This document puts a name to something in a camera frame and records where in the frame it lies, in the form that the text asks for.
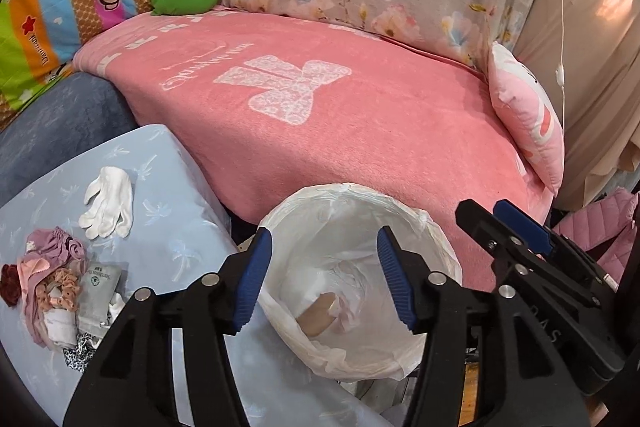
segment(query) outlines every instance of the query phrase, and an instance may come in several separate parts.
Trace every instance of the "blue gripper pad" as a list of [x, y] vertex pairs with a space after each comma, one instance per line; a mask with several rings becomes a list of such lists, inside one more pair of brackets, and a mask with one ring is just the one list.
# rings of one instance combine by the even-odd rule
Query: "blue gripper pad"
[[511, 201], [500, 200], [495, 203], [494, 216], [520, 236], [527, 243], [530, 251], [544, 257], [551, 254], [553, 245], [549, 239], [549, 232]]
[[414, 291], [402, 269], [398, 254], [402, 251], [389, 227], [382, 227], [378, 231], [378, 257], [385, 273], [386, 285], [396, 306], [398, 318], [405, 323], [409, 330], [413, 330], [417, 322], [414, 310]]
[[273, 250], [271, 232], [267, 229], [258, 229], [249, 250], [252, 253], [251, 259], [236, 288], [236, 309], [232, 320], [236, 331], [240, 331], [249, 322], [254, 312], [258, 293], [271, 261]]

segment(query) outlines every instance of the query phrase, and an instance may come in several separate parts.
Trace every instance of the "white trash bag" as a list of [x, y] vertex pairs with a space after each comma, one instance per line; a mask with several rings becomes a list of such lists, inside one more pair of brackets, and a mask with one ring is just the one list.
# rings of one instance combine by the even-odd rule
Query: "white trash bag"
[[[273, 255], [258, 302], [282, 340], [320, 377], [402, 380], [420, 363], [425, 335], [413, 335], [398, 319], [378, 259], [384, 225], [401, 248], [462, 282], [460, 263], [429, 214], [372, 188], [302, 188], [260, 222], [273, 235]], [[323, 311], [330, 325], [309, 338], [296, 319], [326, 300], [323, 294], [333, 294]]]

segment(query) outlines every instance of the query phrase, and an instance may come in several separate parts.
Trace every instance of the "dark gray fabric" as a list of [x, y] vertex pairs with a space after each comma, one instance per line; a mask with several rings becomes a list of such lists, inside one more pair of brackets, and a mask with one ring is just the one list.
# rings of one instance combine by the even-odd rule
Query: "dark gray fabric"
[[72, 74], [0, 133], [0, 206], [64, 162], [136, 127], [113, 84]]

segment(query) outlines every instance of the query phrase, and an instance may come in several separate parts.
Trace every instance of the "pink cloth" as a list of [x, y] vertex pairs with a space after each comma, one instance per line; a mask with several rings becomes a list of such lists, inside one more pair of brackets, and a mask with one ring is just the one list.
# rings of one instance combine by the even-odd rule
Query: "pink cloth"
[[35, 288], [50, 273], [67, 263], [74, 263], [76, 271], [84, 273], [84, 247], [77, 239], [71, 237], [64, 230], [55, 227], [53, 230], [36, 229], [27, 237], [28, 251], [23, 257], [18, 257], [18, 274], [22, 270], [23, 274], [28, 272], [26, 267], [37, 266], [41, 260], [49, 263], [47, 269], [32, 271], [27, 280], [26, 295], [24, 299], [24, 320], [33, 338], [39, 346], [45, 346], [46, 342], [42, 336], [42, 328], [36, 324], [38, 321], [38, 304], [36, 302]]
[[142, 14], [74, 64], [110, 79], [140, 124], [164, 123], [234, 213], [258, 223], [302, 187], [354, 182], [423, 208], [465, 285], [491, 257], [458, 202], [508, 198], [542, 221], [552, 195], [518, 156], [477, 73], [357, 30], [268, 14]]
[[554, 231], [568, 237], [584, 251], [615, 237], [598, 264], [620, 283], [638, 231], [634, 223], [637, 206], [638, 194], [619, 187], [600, 201], [566, 216]]

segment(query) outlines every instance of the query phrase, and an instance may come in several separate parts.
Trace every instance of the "gray packet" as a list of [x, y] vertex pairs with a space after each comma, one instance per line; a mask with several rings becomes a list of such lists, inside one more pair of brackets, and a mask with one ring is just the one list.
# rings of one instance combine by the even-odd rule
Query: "gray packet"
[[114, 264], [90, 263], [80, 280], [78, 330], [103, 339], [109, 331], [109, 302], [122, 268]]

